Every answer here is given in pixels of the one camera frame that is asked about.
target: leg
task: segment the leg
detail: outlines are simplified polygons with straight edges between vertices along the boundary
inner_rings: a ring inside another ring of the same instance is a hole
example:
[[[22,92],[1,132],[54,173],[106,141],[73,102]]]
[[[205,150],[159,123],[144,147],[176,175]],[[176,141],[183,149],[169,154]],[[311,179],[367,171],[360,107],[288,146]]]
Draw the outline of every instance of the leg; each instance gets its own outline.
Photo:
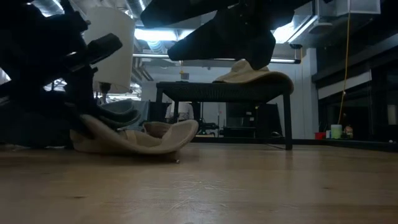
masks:
[[[163,121],[164,118],[162,118],[162,100],[163,100],[163,89],[162,88],[158,88],[156,91],[156,109],[157,109],[157,117],[156,117],[156,121]]]
[[[290,114],[290,93],[284,93],[284,117],[285,117],[285,144],[286,150],[292,150],[292,115]]]
[[[175,123],[178,123],[178,118],[180,117],[179,113],[178,113],[178,106],[179,106],[180,102],[178,101],[174,101],[174,114],[173,114],[173,120]]]

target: yellow cable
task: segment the yellow cable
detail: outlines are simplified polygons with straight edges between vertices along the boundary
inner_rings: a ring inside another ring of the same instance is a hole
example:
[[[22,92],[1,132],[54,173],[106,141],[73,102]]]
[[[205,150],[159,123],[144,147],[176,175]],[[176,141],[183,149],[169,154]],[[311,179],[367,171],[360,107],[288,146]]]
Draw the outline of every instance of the yellow cable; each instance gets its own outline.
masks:
[[[346,82],[347,82],[347,74],[348,74],[348,49],[349,49],[349,23],[351,21],[351,8],[348,10],[348,21],[347,21],[347,46],[346,46],[346,70],[345,70],[345,76],[344,76],[344,85],[343,85],[343,92],[341,94],[341,104],[340,104],[340,113],[338,116],[338,124],[340,124],[341,121],[341,114],[343,112],[343,103],[344,103],[344,96],[345,96],[345,91],[346,91]]]

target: beige cloth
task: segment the beige cloth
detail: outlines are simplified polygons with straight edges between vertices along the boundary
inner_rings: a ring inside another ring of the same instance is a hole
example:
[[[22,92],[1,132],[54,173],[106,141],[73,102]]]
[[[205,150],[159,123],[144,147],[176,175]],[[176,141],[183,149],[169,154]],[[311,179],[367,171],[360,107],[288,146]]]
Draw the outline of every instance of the beige cloth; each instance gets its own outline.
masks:
[[[94,134],[88,139],[71,130],[70,138],[75,150],[98,154],[166,154],[180,150],[198,131],[195,120],[176,124],[147,123],[147,133],[134,130],[113,131],[98,119],[81,115],[87,128]]]
[[[218,77],[216,82],[225,83],[251,83],[251,82],[287,82],[289,84],[290,93],[294,91],[294,85],[288,75],[282,72],[271,72],[268,67],[260,70],[253,70],[249,62],[240,60],[236,62],[229,73]]]

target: ductwork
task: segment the ductwork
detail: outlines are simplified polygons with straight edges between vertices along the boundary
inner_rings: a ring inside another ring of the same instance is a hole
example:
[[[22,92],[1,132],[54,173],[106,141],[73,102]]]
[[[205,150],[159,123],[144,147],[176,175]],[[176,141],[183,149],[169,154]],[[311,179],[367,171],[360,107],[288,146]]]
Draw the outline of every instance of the ductwork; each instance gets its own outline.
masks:
[[[151,0],[126,0],[127,7],[129,8],[134,20],[140,20],[141,13],[148,6],[150,1]],[[161,41],[147,41],[147,43],[153,53],[166,53],[166,48]]]
[[[63,9],[59,0],[35,0],[33,4],[40,9],[42,14],[46,17],[63,14]]]

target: person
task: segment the person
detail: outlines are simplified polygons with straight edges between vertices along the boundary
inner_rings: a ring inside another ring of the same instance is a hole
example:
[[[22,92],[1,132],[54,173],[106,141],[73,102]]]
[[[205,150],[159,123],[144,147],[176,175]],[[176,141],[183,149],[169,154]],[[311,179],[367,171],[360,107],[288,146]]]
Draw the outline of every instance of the person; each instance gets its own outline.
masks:
[[[174,121],[174,101],[167,107],[166,120],[168,123],[177,123],[179,121],[186,121],[188,119],[194,119],[193,107],[191,104],[186,102],[180,102],[178,104],[178,119]]]

